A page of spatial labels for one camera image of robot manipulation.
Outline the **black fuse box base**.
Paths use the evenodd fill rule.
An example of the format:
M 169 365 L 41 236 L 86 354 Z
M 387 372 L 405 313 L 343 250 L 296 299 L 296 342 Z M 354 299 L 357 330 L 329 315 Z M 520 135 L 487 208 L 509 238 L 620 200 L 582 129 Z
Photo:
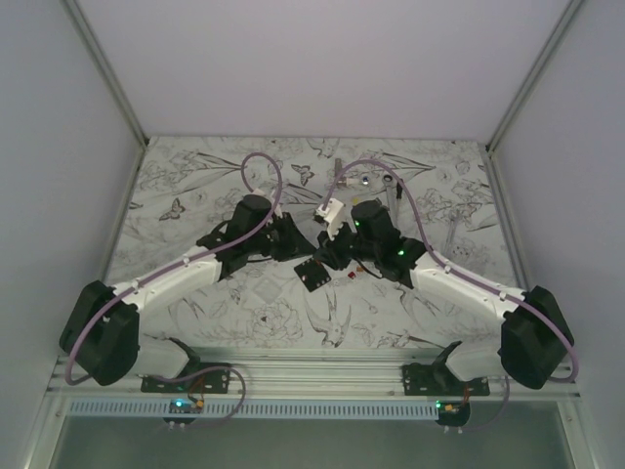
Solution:
M 294 272 L 308 292 L 314 292 L 331 281 L 324 265 L 314 258 L 295 266 Z

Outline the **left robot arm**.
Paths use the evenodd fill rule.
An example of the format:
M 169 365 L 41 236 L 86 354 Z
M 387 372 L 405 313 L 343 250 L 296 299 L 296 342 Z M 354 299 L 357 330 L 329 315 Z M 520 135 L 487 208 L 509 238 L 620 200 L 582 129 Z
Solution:
M 314 254 L 292 216 L 259 194 L 245 195 L 231 217 L 185 254 L 144 277 L 81 290 L 59 339 L 71 364 L 99 385 L 136 374 L 157 376 L 175 391 L 192 390 L 199 368 L 177 338 L 154 338 L 146 320 L 192 292 L 242 269 L 254 256 L 286 262 Z

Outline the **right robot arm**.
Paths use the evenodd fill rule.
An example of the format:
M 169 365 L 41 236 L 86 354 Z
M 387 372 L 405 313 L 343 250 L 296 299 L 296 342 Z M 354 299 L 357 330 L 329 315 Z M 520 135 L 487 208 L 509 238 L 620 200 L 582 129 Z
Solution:
M 379 201 L 347 209 L 332 198 L 314 217 L 325 226 L 315 257 L 327 267 L 343 270 L 353 261 L 370 262 L 384 279 L 497 323 L 496 342 L 455 341 L 438 356 L 433 382 L 442 394 L 455 395 L 468 381 L 499 373 L 539 390 L 554 380 L 573 348 L 572 333 L 552 292 L 541 286 L 523 291 L 474 275 L 425 242 L 402 235 Z

